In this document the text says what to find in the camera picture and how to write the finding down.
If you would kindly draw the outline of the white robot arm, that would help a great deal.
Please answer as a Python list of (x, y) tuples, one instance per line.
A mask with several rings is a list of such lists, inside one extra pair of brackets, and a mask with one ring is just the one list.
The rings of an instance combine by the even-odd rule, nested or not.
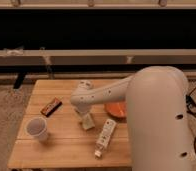
[(103, 87), (81, 81), (70, 102), (81, 117), (94, 104), (126, 103), (132, 171), (192, 171), (188, 87), (180, 69), (151, 66)]

